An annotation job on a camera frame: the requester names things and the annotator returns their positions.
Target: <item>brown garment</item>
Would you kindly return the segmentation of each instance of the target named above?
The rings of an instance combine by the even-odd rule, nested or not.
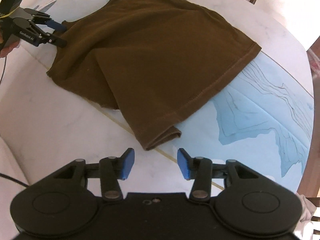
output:
[[[64,22],[48,75],[73,93],[120,109],[146,150],[180,137],[201,108],[261,48],[218,13],[186,0],[110,0]]]

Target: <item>round table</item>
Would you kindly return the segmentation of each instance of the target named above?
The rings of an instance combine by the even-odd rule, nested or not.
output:
[[[48,13],[56,21],[76,20],[96,11],[106,1],[57,0]],[[306,94],[313,96],[307,54],[276,20],[245,0],[188,1],[225,17],[262,47],[262,57],[279,64]],[[8,56],[1,84],[1,137],[8,143],[29,182],[38,181],[74,159],[97,163],[106,156],[120,156],[132,147],[136,160],[129,178],[120,182],[124,194],[128,191],[188,193],[192,181],[183,180],[175,156],[168,152],[170,146],[143,151],[120,112],[101,109],[57,87],[46,76],[55,53],[55,47],[50,44],[37,48],[23,42]],[[294,178],[292,191],[296,190],[300,179],[301,174]],[[90,181],[88,188],[100,194],[98,180]],[[212,195],[222,189],[221,183],[215,181]]]

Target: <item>white cloth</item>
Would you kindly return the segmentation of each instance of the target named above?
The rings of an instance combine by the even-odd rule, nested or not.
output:
[[[0,172],[28,183],[12,152],[1,138]],[[18,234],[10,215],[10,203],[23,189],[23,186],[0,177],[0,240],[11,240]]]
[[[301,201],[302,215],[293,233],[302,240],[312,240],[314,225],[311,218],[316,212],[316,206],[307,200],[304,195],[298,193],[296,195]]]

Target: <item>wooden floor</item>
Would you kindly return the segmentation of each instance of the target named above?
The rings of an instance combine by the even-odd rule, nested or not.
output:
[[[320,57],[320,37],[312,45],[311,49]],[[298,193],[306,197],[317,197],[320,194],[320,77],[314,79],[313,90],[315,96],[315,116],[311,147],[307,165],[298,189]]]

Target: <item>gold line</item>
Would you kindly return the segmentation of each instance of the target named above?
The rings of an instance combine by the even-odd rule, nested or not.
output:
[[[312,98],[314,98],[314,97],[305,89],[305,87],[302,86],[302,85],[300,84],[300,82],[299,82],[298,80],[296,80],[296,79],[294,78],[294,76],[292,76],[284,67],[282,67],[278,62],[276,62],[272,57],[270,57],[269,55],[267,55],[267,54],[264,53],[263,51],[261,51],[261,52],[262,52],[264,55],[266,55],[268,58],[270,58],[273,62],[277,63],[280,68],[282,68],[284,71],[286,71],[286,72],[305,90],[305,92],[307,92]]]
[[[25,47],[23,47],[25,49],[26,52],[28,52],[37,62],[40,63],[40,65],[42,65],[45,69],[49,70],[50,68],[47,68],[47,66],[45,66],[43,63],[41,63],[36,57],[34,57]],[[113,116],[111,116],[110,114],[104,112],[101,110],[101,108],[96,105],[95,103],[93,103],[92,101],[90,101],[87,98],[83,98],[84,100],[86,100],[90,105],[92,105],[95,109],[97,109],[100,113],[102,113],[103,115],[105,115],[106,117],[108,117],[111,121],[113,121],[114,123],[116,123],[117,125],[119,125],[121,128],[123,128],[124,130],[126,130],[128,133],[132,134],[134,136],[134,133],[132,132],[131,129],[129,129],[128,126],[126,126],[125,124],[119,122],[116,118],[114,118]],[[160,153],[162,156],[166,157],[167,159],[173,161],[174,163],[177,163],[177,160],[175,158],[173,158],[171,155],[167,154],[166,152],[164,152],[163,150],[159,149],[159,148],[154,148],[155,151],[157,151],[158,153]],[[215,183],[215,182],[211,182],[211,184],[215,187],[217,187],[220,190],[224,190],[224,187],[220,186],[219,184]]]

